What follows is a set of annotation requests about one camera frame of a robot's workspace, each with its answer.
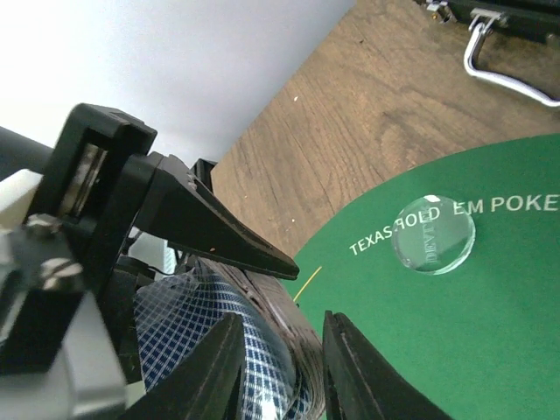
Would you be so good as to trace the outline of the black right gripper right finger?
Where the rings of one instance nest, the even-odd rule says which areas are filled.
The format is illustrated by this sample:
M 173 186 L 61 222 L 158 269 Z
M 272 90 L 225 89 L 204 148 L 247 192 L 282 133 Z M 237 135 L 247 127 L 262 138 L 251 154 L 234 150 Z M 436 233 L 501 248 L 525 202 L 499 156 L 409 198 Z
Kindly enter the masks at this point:
M 328 419 L 448 419 L 410 385 L 341 312 L 325 312 L 323 377 Z

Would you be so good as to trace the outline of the clear acrylic dealer button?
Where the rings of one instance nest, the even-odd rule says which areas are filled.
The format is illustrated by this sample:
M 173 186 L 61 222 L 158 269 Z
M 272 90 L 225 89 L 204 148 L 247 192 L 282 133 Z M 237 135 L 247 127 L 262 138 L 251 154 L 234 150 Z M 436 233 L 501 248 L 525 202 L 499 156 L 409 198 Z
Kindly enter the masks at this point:
M 476 227 L 463 202 L 428 194 L 396 216 L 391 242 L 400 263 L 430 276 L 455 270 L 471 254 Z

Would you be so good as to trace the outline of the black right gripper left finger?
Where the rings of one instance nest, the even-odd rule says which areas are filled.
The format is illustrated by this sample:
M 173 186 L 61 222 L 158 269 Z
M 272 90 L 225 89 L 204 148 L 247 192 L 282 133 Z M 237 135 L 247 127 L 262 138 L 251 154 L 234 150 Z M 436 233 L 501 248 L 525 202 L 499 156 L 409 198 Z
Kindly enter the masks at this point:
M 124 412 L 126 419 L 241 419 L 242 317 L 228 313 L 174 370 Z

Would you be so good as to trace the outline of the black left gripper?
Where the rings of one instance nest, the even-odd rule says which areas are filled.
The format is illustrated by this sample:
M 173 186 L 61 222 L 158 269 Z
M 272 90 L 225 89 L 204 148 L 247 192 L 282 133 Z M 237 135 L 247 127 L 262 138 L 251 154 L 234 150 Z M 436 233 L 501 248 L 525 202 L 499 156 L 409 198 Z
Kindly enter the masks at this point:
M 121 110 L 75 106 L 27 210 L 59 220 L 94 296 L 134 222 L 190 254 L 295 280 L 294 260 L 240 222 L 178 157 L 150 152 L 156 134 Z

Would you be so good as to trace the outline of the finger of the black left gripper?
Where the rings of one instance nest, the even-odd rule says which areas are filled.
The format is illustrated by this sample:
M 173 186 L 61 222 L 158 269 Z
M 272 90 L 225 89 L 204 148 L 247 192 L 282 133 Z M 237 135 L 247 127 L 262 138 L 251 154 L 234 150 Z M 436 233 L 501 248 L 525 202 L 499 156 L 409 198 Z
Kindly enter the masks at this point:
M 245 311 L 244 402 L 261 419 L 319 419 L 326 408 L 322 344 L 279 280 L 202 259 L 200 269 Z

